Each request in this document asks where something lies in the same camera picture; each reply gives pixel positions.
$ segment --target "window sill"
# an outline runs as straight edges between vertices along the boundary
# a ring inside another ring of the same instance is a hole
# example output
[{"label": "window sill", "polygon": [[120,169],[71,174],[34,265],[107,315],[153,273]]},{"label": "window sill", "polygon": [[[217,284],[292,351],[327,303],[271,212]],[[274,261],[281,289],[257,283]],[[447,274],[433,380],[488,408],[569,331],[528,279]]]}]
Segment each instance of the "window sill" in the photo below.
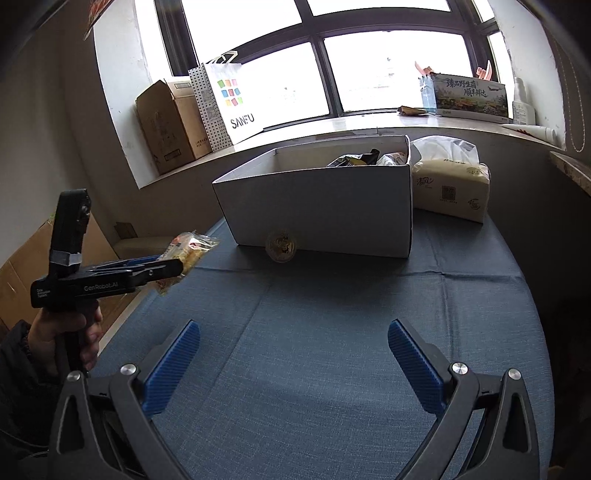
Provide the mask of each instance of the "window sill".
[{"label": "window sill", "polygon": [[591,167],[558,152],[550,152],[550,161],[575,182],[583,191],[591,196]]},{"label": "window sill", "polygon": [[[316,120],[305,124],[290,125],[289,127],[278,128],[268,132],[261,132],[254,137],[234,145],[212,152],[194,162],[176,168],[164,175],[161,175],[148,184],[164,180],[170,176],[177,175],[190,168],[198,167],[204,163],[227,157],[237,153],[245,153],[248,150],[267,147],[272,150],[286,145],[309,143],[328,138],[350,137],[352,135],[404,135],[408,128],[428,129],[452,129],[452,130],[475,130],[490,134],[505,135],[507,137],[520,138],[531,142],[546,145],[553,150],[562,151],[542,140],[528,135],[501,127],[499,124],[469,120],[463,118],[449,118],[442,116],[404,116],[397,113],[368,113],[364,115],[351,115],[341,118],[329,118]],[[453,132],[441,132],[442,135],[453,135]]]}]

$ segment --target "human hand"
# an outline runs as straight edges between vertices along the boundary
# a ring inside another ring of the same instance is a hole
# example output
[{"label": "human hand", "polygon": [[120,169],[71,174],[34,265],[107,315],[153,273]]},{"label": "human hand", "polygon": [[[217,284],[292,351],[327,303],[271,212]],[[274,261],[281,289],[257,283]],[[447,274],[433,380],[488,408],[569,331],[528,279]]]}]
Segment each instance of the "human hand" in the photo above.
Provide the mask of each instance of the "human hand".
[{"label": "human hand", "polygon": [[[95,311],[95,323],[86,330],[86,345],[80,350],[80,359],[87,370],[96,365],[99,340],[103,333],[100,323],[103,319],[100,307]],[[86,325],[86,318],[79,312],[50,312],[41,309],[29,330],[28,344],[33,358],[50,375],[57,375],[56,336],[65,332],[77,332]]]}]

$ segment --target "sanfu shopping bag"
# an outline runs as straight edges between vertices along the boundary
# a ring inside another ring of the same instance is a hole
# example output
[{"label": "sanfu shopping bag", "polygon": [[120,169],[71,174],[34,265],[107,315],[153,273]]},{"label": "sanfu shopping bag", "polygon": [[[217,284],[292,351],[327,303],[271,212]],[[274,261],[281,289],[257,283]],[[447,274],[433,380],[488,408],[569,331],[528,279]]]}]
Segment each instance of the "sanfu shopping bag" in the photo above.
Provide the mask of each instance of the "sanfu shopping bag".
[{"label": "sanfu shopping bag", "polygon": [[230,63],[237,55],[238,52],[230,51],[189,70],[213,151],[231,147],[263,129],[254,96],[241,78],[242,65]]}]

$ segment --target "white plastic bag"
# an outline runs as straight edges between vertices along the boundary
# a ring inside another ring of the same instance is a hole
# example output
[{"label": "white plastic bag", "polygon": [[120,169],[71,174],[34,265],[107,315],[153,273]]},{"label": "white plastic bag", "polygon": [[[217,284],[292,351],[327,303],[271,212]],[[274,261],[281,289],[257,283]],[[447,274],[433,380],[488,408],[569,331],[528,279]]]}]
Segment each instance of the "white plastic bag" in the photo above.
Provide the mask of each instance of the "white plastic bag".
[{"label": "white plastic bag", "polygon": [[476,145],[465,140],[442,135],[419,138],[410,142],[421,154],[421,161],[452,160],[478,166],[478,150]]}]

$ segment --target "blue tablecloth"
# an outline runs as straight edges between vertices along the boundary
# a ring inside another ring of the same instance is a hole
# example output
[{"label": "blue tablecloth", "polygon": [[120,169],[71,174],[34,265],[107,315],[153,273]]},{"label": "blue tablecloth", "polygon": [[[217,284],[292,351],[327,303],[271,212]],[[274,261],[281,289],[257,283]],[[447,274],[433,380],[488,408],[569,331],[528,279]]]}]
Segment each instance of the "blue tablecloth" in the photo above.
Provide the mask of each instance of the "blue tablecloth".
[{"label": "blue tablecloth", "polygon": [[[434,421],[388,349],[395,318],[476,372],[523,373],[545,476],[550,361],[530,291],[490,219],[416,210],[407,260],[299,251],[276,264],[238,247],[225,222],[211,234],[220,246],[166,296],[150,293],[95,369],[138,362],[181,321],[199,322],[201,348],[154,419],[194,479],[395,478]],[[363,244],[363,232],[351,241]]]}]

